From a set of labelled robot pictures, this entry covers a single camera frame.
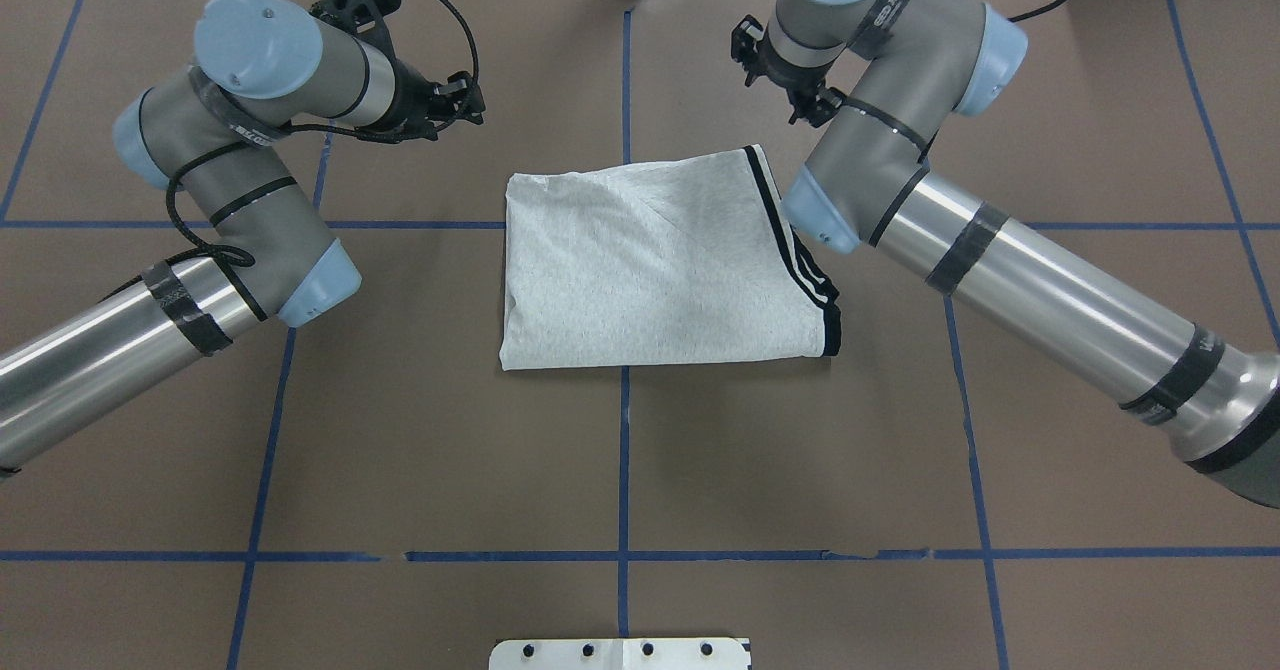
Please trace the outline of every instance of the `silver metal tube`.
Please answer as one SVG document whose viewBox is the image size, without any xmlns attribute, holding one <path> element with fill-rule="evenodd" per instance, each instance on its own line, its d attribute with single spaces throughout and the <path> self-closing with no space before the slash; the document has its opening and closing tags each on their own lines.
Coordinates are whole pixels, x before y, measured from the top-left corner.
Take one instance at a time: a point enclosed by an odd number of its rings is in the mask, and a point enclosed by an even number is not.
<svg viewBox="0 0 1280 670">
<path fill-rule="evenodd" d="M 174 274 L 228 337 L 259 324 L 214 260 Z M 146 284 L 104 300 L 0 357 L 0 468 L 17 470 L 200 357 Z"/>
<path fill-rule="evenodd" d="M 877 247 L 929 277 L 982 206 L 931 173 L 902 202 Z M 1014 219 L 1000 225 L 963 273 L 954 297 L 1120 404 L 1161 383 L 1197 337 L 1193 323 Z M 1203 342 L 1219 341 L 1208 333 Z M 1222 345 L 1203 384 L 1171 416 L 1153 423 L 1169 434 L 1180 460 L 1197 460 L 1225 446 L 1276 388 L 1280 359 L 1244 355 Z"/>
</svg>

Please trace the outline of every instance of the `blue tape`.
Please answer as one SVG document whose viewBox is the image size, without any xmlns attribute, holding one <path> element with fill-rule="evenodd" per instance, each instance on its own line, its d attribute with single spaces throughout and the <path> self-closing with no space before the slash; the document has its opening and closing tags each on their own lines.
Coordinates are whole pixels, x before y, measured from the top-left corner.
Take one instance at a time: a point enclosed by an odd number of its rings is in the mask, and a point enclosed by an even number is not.
<svg viewBox="0 0 1280 670">
<path fill-rule="evenodd" d="M 45 104 L 49 102 L 49 95 L 54 90 L 58 68 L 61 67 L 63 58 L 67 55 L 67 46 L 72 41 L 72 31 L 76 29 L 76 20 L 79 19 L 79 12 L 83 5 L 84 0 L 76 0 L 76 4 L 72 5 L 72 14 L 67 18 L 63 38 L 58 42 L 58 53 L 54 54 L 54 61 L 49 65 L 49 74 L 45 76 L 45 86 L 40 88 L 36 110 L 31 114 L 31 123 L 27 124 L 27 135 L 23 136 L 22 147 L 18 149 L 18 159 L 13 163 L 13 173 L 9 174 L 9 186 L 4 191 L 4 200 L 0 200 L 0 220 L 4 220 L 5 215 L 9 214 L 13 195 L 18 191 L 18 179 L 22 177 L 22 168 L 27 164 L 27 152 L 31 151 L 32 141 L 36 141 L 36 129 L 40 127 L 40 118 L 45 114 Z"/>
</svg>

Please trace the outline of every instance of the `blue tape line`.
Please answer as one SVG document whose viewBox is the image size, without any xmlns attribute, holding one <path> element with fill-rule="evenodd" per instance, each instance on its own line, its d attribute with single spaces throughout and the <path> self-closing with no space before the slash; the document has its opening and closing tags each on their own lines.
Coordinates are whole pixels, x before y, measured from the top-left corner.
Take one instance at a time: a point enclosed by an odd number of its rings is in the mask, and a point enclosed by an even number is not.
<svg viewBox="0 0 1280 670">
<path fill-rule="evenodd" d="M 987 501 L 982 494 L 982 469 L 978 465 L 978 442 L 973 434 L 973 411 L 969 407 L 969 386 L 964 377 L 964 359 L 960 355 L 960 334 L 956 332 L 955 306 L 950 297 L 942 297 L 947 318 L 947 337 L 951 341 L 951 365 L 960 386 L 960 405 L 964 406 L 964 434 L 969 442 L 969 483 L 973 505 L 978 515 L 978 539 L 982 542 L 982 565 L 987 575 L 987 601 L 991 605 L 991 626 L 996 637 L 996 658 L 1000 670 L 1009 670 L 1009 650 L 1005 644 L 1005 620 L 1000 611 L 1000 588 L 996 584 L 996 561 L 991 556 L 991 533 L 987 525 Z"/>
<path fill-rule="evenodd" d="M 209 220 L 188 222 L 192 228 L 210 228 Z M 114 231 L 172 231 L 169 220 L 4 220 L 0 227 L 27 229 L 114 229 Z"/>
<path fill-rule="evenodd" d="M 333 120 L 329 120 L 329 127 L 333 127 Z M 320 146 L 320 167 L 316 168 L 316 187 L 315 192 L 311 192 L 311 205 L 319 210 L 320 200 L 324 197 L 324 178 L 329 172 L 329 154 L 333 152 L 333 133 L 324 133 L 324 145 Z"/>
<path fill-rule="evenodd" d="M 257 562 L 380 562 L 367 552 L 259 552 Z"/>
<path fill-rule="evenodd" d="M 493 552 L 422 552 L 404 553 L 411 562 L 613 562 L 618 553 L 612 550 L 512 550 Z"/>
<path fill-rule="evenodd" d="M 1231 178 L 1226 172 L 1226 161 L 1222 159 L 1222 151 L 1217 145 L 1217 136 L 1213 133 L 1213 124 L 1208 119 L 1208 110 L 1204 108 L 1204 100 L 1199 92 L 1199 83 L 1196 82 L 1196 70 L 1192 68 L 1190 55 L 1187 51 L 1187 41 L 1183 38 L 1183 24 L 1178 19 L 1178 4 L 1174 0 L 1165 0 L 1169 6 L 1169 19 L 1174 24 L 1174 40 L 1178 42 L 1178 54 L 1183 60 L 1183 69 L 1187 73 L 1187 85 L 1192 90 L 1192 99 L 1196 101 L 1196 110 L 1199 113 L 1201 126 L 1204 127 L 1204 137 L 1208 138 L 1208 149 L 1213 154 L 1213 164 L 1217 165 L 1217 176 L 1221 178 L 1222 190 L 1226 192 L 1226 202 L 1231 206 L 1231 217 L 1235 218 L 1235 223 L 1239 225 L 1240 232 L 1240 245 L 1244 246 L 1244 255 L 1249 260 L 1249 272 L 1253 273 L 1253 282 L 1258 286 L 1258 296 L 1262 297 L 1262 309 L 1267 314 L 1267 324 L 1271 327 L 1271 338 L 1275 341 L 1276 347 L 1280 347 L 1280 323 L 1276 323 L 1276 313 L 1271 306 L 1271 296 L 1267 293 L 1267 283 L 1262 279 L 1262 270 L 1258 269 L 1258 259 L 1253 254 L 1253 242 L 1249 241 L 1249 233 L 1243 227 L 1244 215 L 1240 213 L 1240 204 L 1235 197 L 1235 188 L 1231 187 Z"/>
<path fill-rule="evenodd" d="M 67 18 L 67 27 L 63 28 L 63 38 L 59 41 L 58 53 L 54 54 L 54 61 L 49 65 L 49 74 L 45 76 L 45 86 L 40 90 L 40 100 L 36 101 L 36 110 L 31 114 L 31 123 L 27 124 L 27 135 L 22 140 L 22 147 L 18 150 L 18 159 L 13 163 L 13 173 L 9 173 L 9 187 L 4 191 L 4 200 L 0 200 L 0 220 L 4 220 L 5 215 L 9 214 L 9 205 L 13 202 L 14 192 L 18 191 L 18 179 L 22 177 L 22 168 L 27 164 L 27 152 L 31 151 L 32 141 L 36 141 L 36 129 L 40 127 L 40 118 L 45 114 L 45 104 L 49 102 L 49 95 L 54 90 L 54 79 L 58 77 L 58 68 L 63 64 L 63 56 L 67 55 L 67 46 L 72 40 L 72 31 L 76 28 L 76 20 L 79 19 L 81 8 L 83 8 L 84 0 L 76 0 L 72 5 L 72 14 Z"/>
<path fill-rule="evenodd" d="M 262 537 L 262 518 L 266 515 L 266 494 L 271 487 L 271 469 L 275 466 L 275 446 L 280 437 L 280 420 L 284 416 L 284 388 L 289 382 L 293 366 L 293 346 L 298 331 L 289 328 L 284 338 L 284 357 L 280 361 L 280 378 L 275 386 L 275 406 L 271 410 L 271 428 L 266 436 L 266 451 L 262 455 L 262 473 L 257 480 L 257 501 L 253 505 L 253 524 L 248 533 L 248 552 L 244 559 L 244 575 L 241 578 L 241 594 L 236 606 L 236 624 L 232 626 L 232 644 L 227 652 L 227 670 L 234 670 L 239 662 L 241 639 L 244 637 L 244 620 L 248 616 L 248 598 L 253 589 L 253 569 L 257 564 L 257 544 Z"/>
<path fill-rule="evenodd" d="M 618 414 L 618 637 L 631 635 L 631 602 L 627 597 L 631 550 L 631 368 L 621 370 Z"/>
<path fill-rule="evenodd" d="M 333 229 L 384 229 L 384 231 L 504 231 L 503 220 L 335 220 Z"/>
<path fill-rule="evenodd" d="M 622 13 L 622 164 L 631 164 L 631 10 Z"/>
<path fill-rule="evenodd" d="M 243 562 L 243 552 L 137 550 L 6 550 L 0 562 Z"/>
</svg>

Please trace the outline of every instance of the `black stripe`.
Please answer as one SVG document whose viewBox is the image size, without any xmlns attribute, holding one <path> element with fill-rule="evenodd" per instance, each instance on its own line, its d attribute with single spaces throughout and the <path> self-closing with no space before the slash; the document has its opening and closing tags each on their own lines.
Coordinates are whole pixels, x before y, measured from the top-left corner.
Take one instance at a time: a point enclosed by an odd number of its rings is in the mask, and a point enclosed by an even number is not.
<svg viewBox="0 0 1280 670">
<path fill-rule="evenodd" d="M 1009 215 L 983 202 L 969 224 L 965 224 L 964 229 L 960 231 L 960 237 L 951 243 L 942 260 L 933 265 L 932 273 L 924 278 L 924 282 L 942 295 L 955 292 L 965 274 L 969 274 L 969 270 L 987 252 L 987 246 L 996 238 L 996 233 L 1000 232 L 1006 220 L 1009 220 Z"/>
<path fill-rule="evenodd" d="M 1271 400 L 1262 407 L 1258 416 L 1234 438 L 1230 438 L 1225 446 L 1199 460 L 1189 461 L 1188 465 L 1197 473 L 1206 475 L 1233 468 L 1275 437 L 1276 429 L 1280 429 L 1280 391 L 1272 392 Z"/>
<path fill-rule="evenodd" d="M 925 168 L 920 168 L 919 170 L 915 170 L 915 174 L 911 176 L 911 179 L 906 181 L 906 184 L 902 186 L 902 190 L 897 192 L 897 197 L 895 197 L 893 201 L 888 204 L 888 209 L 884 210 L 883 215 L 881 215 L 881 220 L 876 223 L 876 231 L 872 233 L 870 240 L 867 241 L 867 245 L 870 245 L 872 247 L 877 246 L 881 236 L 884 233 L 884 228 L 888 227 L 888 222 L 893 219 L 893 215 L 897 215 L 897 211 L 902 208 L 902 204 L 906 202 L 908 196 L 910 196 L 911 192 L 915 191 L 915 186 L 918 186 L 927 174 L 929 174 L 929 170 Z"/>
<path fill-rule="evenodd" d="M 823 325 L 826 329 L 826 342 L 823 343 L 822 354 L 824 356 L 836 355 L 840 352 L 840 309 L 836 307 L 835 296 L 827 300 L 819 300 L 809 286 L 800 279 L 796 273 L 796 268 L 791 261 L 791 254 L 787 252 L 787 238 L 786 233 L 782 232 L 782 219 L 778 218 L 778 209 L 773 202 L 773 193 L 769 192 L 769 182 L 764 177 L 764 168 L 760 165 L 760 159 L 755 155 L 755 149 L 748 145 L 742 150 L 746 151 L 746 161 L 751 165 L 751 174 L 755 176 L 755 187 L 760 191 L 760 201 L 764 205 L 764 214 L 769 218 L 769 227 L 773 229 L 773 241 L 778 246 L 778 256 L 782 259 L 782 264 L 786 265 L 787 273 L 791 279 L 795 281 L 796 287 L 813 301 L 814 306 L 822 310 Z"/>
<path fill-rule="evenodd" d="M 260 184 L 253 190 L 246 192 L 244 195 L 237 197 L 237 200 L 229 201 L 228 205 L 223 205 L 221 208 L 219 208 L 216 213 L 209 217 L 209 223 L 216 228 L 218 223 L 221 223 L 227 218 L 232 217 L 234 213 L 242 210 L 246 205 L 250 205 L 251 202 L 257 202 L 259 200 L 271 195 L 276 190 L 280 190 L 282 187 L 289 187 L 291 184 L 298 184 L 298 181 L 293 179 L 293 177 L 291 176 L 284 176 L 283 178 L 275 178 L 269 183 Z"/>
<path fill-rule="evenodd" d="M 1226 343 L 1222 338 L 1196 325 L 1187 350 L 1165 373 L 1165 378 L 1142 393 L 1137 400 L 1120 404 L 1120 410 L 1132 413 L 1148 425 L 1158 425 L 1178 415 L 1178 409 L 1190 400 L 1217 370 Z"/>
<path fill-rule="evenodd" d="M 142 282 L 164 314 L 201 355 L 209 357 L 232 343 L 232 338 L 227 337 L 214 318 L 196 305 L 187 286 L 182 284 L 168 263 L 156 263 L 142 270 Z"/>
<path fill-rule="evenodd" d="M 920 151 L 920 156 L 922 158 L 925 154 L 928 154 L 928 151 L 929 151 L 929 141 L 924 140 L 923 135 L 920 135 L 920 133 L 915 132 L 914 129 L 911 129 L 910 127 L 908 127 L 908 124 L 904 123 L 902 120 L 895 118 L 893 115 L 890 115 L 884 110 L 878 109 L 877 106 L 872 105 L 870 102 L 865 102 L 865 101 L 859 100 L 856 97 L 847 97 L 845 100 L 845 105 L 849 106 L 849 108 L 851 108 L 851 109 L 855 109 L 855 110 L 861 110 L 863 113 L 867 113 L 868 115 L 870 115 L 870 117 L 876 118 L 877 120 L 884 123 L 887 127 L 891 127 L 891 128 L 896 129 L 897 133 L 900 133 L 906 140 L 911 141 L 911 145 L 915 146 L 915 150 Z"/>
<path fill-rule="evenodd" d="M 221 270 L 224 275 L 227 275 L 227 282 L 232 283 L 232 287 L 234 287 L 236 292 L 239 293 L 241 300 L 244 301 L 244 305 L 248 305 L 248 309 L 252 311 L 253 316 L 257 318 L 257 322 L 265 323 L 266 313 L 262 311 L 262 306 L 257 304 L 257 298 L 253 297 L 253 293 L 248 291 L 248 287 L 244 286 L 244 282 L 239 279 L 239 275 L 236 274 L 236 270 L 233 270 L 232 266 L 227 263 L 227 260 L 221 259 L 221 256 L 215 256 L 214 263 L 218 263 L 218 269 Z"/>
<path fill-rule="evenodd" d="M 347 109 L 343 110 L 342 113 L 338 113 L 337 115 L 329 115 L 330 118 L 342 118 L 343 115 L 347 115 L 348 113 L 360 106 L 360 104 L 365 100 L 365 94 L 369 92 L 369 79 L 370 76 L 372 76 L 372 69 L 369 67 L 369 54 L 365 51 L 364 47 L 360 46 L 360 41 L 356 40 L 356 37 L 352 37 L 351 40 L 355 41 L 356 50 L 360 51 L 360 58 L 365 60 L 365 83 L 360 86 L 360 95 L 356 96 L 356 101 L 348 105 Z"/>
</svg>

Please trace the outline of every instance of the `black tape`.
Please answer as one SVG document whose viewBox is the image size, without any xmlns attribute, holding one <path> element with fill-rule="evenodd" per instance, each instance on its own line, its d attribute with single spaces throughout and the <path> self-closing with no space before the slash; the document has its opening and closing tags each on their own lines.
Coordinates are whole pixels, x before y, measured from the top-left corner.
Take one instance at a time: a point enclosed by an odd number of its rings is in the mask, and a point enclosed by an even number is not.
<svg viewBox="0 0 1280 670">
<path fill-rule="evenodd" d="M 904 123 L 902 120 L 895 118 L 893 115 L 890 115 L 884 110 L 878 109 L 870 102 L 864 102 L 856 97 L 846 99 L 845 105 L 854 108 L 855 110 L 861 110 L 863 113 L 884 123 L 887 127 L 897 131 L 897 133 L 900 133 L 902 137 L 911 141 L 911 145 L 915 146 L 915 150 L 920 151 L 920 158 L 924 158 L 924 155 L 928 154 L 931 141 L 924 140 L 923 135 L 908 127 L 908 124 Z"/>
<path fill-rule="evenodd" d="M 289 187 L 291 184 L 298 184 L 298 181 L 293 179 L 292 176 L 284 176 L 283 178 L 275 178 L 269 183 L 261 183 L 253 190 L 237 197 L 237 200 L 232 200 L 228 202 L 228 205 L 223 205 L 221 208 L 219 208 L 212 215 L 209 217 L 209 223 L 216 228 L 218 223 L 221 223 L 227 218 L 230 218 L 234 213 L 244 209 L 248 205 L 252 205 L 253 202 L 257 202 L 259 200 L 271 195 L 276 190 L 280 190 L 282 187 Z"/>
<path fill-rule="evenodd" d="M 182 284 L 168 263 L 156 263 L 142 270 L 142 282 L 164 314 L 201 355 L 209 357 L 232 343 L 232 338 L 218 327 L 212 315 L 196 305 L 187 286 Z"/>
<path fill-rule="evenodd" d="M 1258 416 L 1252 423 L 1236 433 L 1234 438 L 1210 452 L 1208 455 L 1192 460 L 1189 465 L 1197 473 L 1211 475 L 1226 470 L 1247 460 L 1253 452 L 1267 443 L 1280 429 L 1280 391 L 1271 393 L 1271 400 L 1262 407 Z"/>
<path fill-rule="evenodd" d="M 906 202 L 908 196 L 915 192 L 915 186 L 918 186 L 927 174 L 929 174 L 929 170 L 927 170 L 925 168 L 915 170 L 915 174 L 911 176 L 911 179 L 906 181 L 906 184 L 902 186 L 902 190 L 897 191 L 897 197 L 895 197 L 893 201 L 888 204 L 888 209 L 884 210 L 884 214 L 881 215 L 879 222 L 876 223 L 876 229 L 872 232 L 872 237 L 868 238 L 867 245 L 870 245 L 872 247 L 876 247 L 878 245 L 879 237 L 884 233 L 884 228 L 888 227 L 890 220 L 893 219 L 893 215 L 897 215 L 897 211 L 902 208 L 902 204 Z"/>
<path fill-rule="evenodd" d="M 879 54 L 881 47 L 893 37 L 891 32 L 893 23 L 902 17 L 902 10 L 910 1 L 876 0 L 876 4 L 863 17 L 863 22 L 858 24 L 858 29 L 854 32 L 854 41 L 850 42 L 849 49 L 858 53 L 863 59 L 874 59 Z"/>
<path fill-rule="evenodd" d="M 256 147 L 270 147 L 275 142 L 289 137 L 288 132 L 270 127 L 262 120 L 244 111 L 225 90 L 205 74 L 198 65 L 192 65 L 187 72 L 191 88 L 215 118 L 223 122 L 228 129 L 237 133 L 246 143 Z"/>
<path fill-rule="evenodd" d="M 1148 425 L 1166 423 L 1190 400 L 1217 370 L 1226 343 L 1210 331 L 1196 325 L 1187 350 L 1174 366 L 1151 389 L 1137 400 L 1120 404 L 1120 410 L 1137 415 Z"/>
<path fill-rule="evenodd" d="M 973 219 L 960 231 L 960 236 L 951 243 L 946 255 L 933 265 L 924 282 L 942 295 L 955 292 L 960 281 L 978 264 L 1007 220 L 1009 215 L 1002 210 L 983 202 Z"/>
</svg>

